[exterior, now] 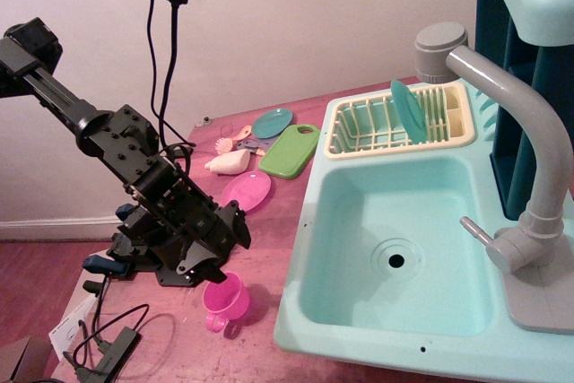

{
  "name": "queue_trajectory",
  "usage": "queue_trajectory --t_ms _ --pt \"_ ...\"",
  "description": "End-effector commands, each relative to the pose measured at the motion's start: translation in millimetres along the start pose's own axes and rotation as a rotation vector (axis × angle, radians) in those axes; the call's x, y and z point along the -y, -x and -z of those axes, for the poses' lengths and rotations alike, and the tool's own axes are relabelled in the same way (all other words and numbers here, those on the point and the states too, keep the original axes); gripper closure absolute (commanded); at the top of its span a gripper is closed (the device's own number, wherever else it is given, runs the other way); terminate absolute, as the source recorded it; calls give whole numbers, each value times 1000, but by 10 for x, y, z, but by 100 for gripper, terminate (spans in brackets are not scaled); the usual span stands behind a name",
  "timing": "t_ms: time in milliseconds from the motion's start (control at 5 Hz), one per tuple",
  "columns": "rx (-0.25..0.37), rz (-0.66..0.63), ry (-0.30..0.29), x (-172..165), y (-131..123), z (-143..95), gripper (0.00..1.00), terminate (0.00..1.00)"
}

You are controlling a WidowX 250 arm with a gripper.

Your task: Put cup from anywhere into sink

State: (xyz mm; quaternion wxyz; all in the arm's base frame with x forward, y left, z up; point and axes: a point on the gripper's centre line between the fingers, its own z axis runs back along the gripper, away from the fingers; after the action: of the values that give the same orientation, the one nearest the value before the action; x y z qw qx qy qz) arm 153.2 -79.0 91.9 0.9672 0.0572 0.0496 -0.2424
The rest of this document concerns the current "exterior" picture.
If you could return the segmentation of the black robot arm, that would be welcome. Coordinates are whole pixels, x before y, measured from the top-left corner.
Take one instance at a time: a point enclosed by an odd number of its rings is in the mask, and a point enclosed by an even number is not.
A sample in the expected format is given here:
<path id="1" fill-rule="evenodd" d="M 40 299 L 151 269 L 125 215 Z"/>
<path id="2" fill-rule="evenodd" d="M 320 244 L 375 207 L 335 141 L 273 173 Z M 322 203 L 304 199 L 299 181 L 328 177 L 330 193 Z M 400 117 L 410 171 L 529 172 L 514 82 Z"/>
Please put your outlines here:
<path id="1" fill-rule="evenodd" d="M 222 266 L 237 245 L 251 243 L 237 201 L 218 205 L 161 154 L 152 124 L 134 108 L 99 110 L 52 75 L 62 54 L 57 36 L 39 18 L 11 27 L 1 39 L 1 95 L 33 95 L 75 137 L 84 154 L 99 159 L 135 200 L 104 258 L 85 268 L 127 276 L 153 272 L 162 286 L 222 283 Z"/>

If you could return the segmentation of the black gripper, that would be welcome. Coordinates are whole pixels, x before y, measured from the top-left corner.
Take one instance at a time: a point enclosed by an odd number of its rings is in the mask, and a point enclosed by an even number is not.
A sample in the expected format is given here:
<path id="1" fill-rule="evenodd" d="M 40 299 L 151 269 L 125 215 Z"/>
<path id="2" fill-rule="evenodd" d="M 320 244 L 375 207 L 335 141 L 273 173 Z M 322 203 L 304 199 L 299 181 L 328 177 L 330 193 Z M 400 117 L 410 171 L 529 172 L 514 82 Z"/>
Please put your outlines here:
<path id="1" fill-rule="evenodd" d="M 246 213 L 237 200 L 220 206 L 204 193 L 193 189 L 172 189 L 154 203 L 154 219 L 167 231 L 179 236 L 187 244 L 195 241 L 217 257 L 208 258 L 186 272 L 192 285 L 203 282 L 223 283 L 226 274 L 222 267 L 237 245 L 251 246 L 251 235 Z"/>

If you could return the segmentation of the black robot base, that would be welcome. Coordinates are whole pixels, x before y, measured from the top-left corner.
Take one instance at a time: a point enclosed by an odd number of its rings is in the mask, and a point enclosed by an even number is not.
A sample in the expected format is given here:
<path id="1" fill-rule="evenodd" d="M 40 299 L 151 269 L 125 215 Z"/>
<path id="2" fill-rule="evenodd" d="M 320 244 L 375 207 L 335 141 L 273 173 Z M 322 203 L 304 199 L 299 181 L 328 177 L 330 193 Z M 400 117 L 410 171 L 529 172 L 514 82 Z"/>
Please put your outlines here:
<path id="1" fill-rule="evenodd" d="M 149 272 L 162 287 L 196 287 L 186 278 L 186 272 L 208 258 L 217 257 L 203 245 L 187 244 L 167 231 L 140 205 L 124 204 L 117 208 L 121 221 L 112 236 L 107 256 L 127 264 L 131 272 Z"/>

